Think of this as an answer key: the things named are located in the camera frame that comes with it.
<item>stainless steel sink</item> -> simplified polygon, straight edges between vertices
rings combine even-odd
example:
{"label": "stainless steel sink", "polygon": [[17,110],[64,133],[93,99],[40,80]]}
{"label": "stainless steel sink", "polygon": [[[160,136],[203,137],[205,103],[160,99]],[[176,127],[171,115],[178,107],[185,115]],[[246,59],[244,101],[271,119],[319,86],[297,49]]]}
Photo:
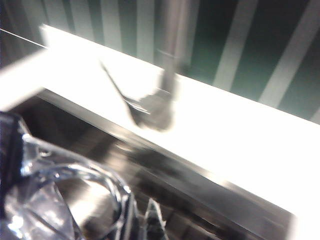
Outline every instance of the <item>stainless steel sink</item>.
{"label": "stainless steel sink", "polygon": [[[286,238],[291,213],[231,183],[219,185],[205,169],[59,95],[44,90],[11,111],[22,115],[33,136],[117,171],[141,214],[149,198],[159,202],[171,240]],[[88,239],[102,223],[112,224],[108,192],[82,180],[58,188]]]}

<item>striped wall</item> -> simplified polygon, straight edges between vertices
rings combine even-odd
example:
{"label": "striped wall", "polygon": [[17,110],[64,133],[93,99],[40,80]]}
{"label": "striped wall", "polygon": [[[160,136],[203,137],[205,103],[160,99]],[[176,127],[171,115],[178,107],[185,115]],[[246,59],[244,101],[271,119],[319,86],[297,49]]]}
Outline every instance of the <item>striped wall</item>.
{"label": "striped wall", "polygon": [[[183,0],[179,73],[320,124],[319,0]],[[42,23],[160,65],[162,0],[2,0],[1,28]],[[39,47],[1,32],[1,66]]]}

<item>chrome faucet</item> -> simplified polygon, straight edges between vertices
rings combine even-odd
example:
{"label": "chrome faucet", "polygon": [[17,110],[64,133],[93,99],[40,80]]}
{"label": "chrome faucet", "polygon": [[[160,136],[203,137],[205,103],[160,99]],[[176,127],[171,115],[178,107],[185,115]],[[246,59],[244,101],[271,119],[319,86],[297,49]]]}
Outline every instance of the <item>chrome faucet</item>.
{"label": "chrome faucet", "polygon": [[102,69],[106,72],[117,92],[127,104],[135,124],[140,127],[144,124],[158,131],[163,131],[172,122],[171,105],[176,88],[175,76],[180,57],[177,55],[177,49],[182,44],[181,42],[186,39],[186,36],[182,36],[186,33],[183,30],[186,25],[180,24],[180,22],[187,16],[184,11],[189,11],[188,6],[183,7],[183,4],[185,3],[182,0],[163,1],[162,21],[164,23],[164,38],[162,49],[158,49],[158,51],[161,55],[161,65],[164,71],[160,86],[154,94],[149,94],[139,100],[124,96],[108,69],[101,63]]}

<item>sink basin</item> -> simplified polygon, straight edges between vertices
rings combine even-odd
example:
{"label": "sink basin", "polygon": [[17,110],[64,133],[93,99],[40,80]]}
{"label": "sink basin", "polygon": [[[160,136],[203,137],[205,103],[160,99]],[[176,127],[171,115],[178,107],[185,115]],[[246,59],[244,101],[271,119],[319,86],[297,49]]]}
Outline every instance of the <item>sink basin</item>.
{"label": "sink basin", "polygon": [[[44,90],[16,106],[36,138],[105,164],[132,189],[141,215],[161,206],[171,240],[281,240],[292,214],[245,190],[219,184],[205,169]],[[108,191],[83,180],[58,188],[88,239],[111,225]]]}

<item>white countertop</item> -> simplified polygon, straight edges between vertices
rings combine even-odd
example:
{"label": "white countertop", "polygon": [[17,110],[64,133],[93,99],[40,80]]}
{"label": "white countertop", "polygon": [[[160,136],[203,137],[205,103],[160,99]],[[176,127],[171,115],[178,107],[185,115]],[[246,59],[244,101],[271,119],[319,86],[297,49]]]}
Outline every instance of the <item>white countertop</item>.
{"label": "white countertop", "polygon": [[170,129],[139,128],[98,61],[133,98],[154,91],[162,70],[51,27],[43,32],[48,50],[1,71],[1,110],[49,89],[293,213],[289,239],[317,236],[320,125],[179,75]]}

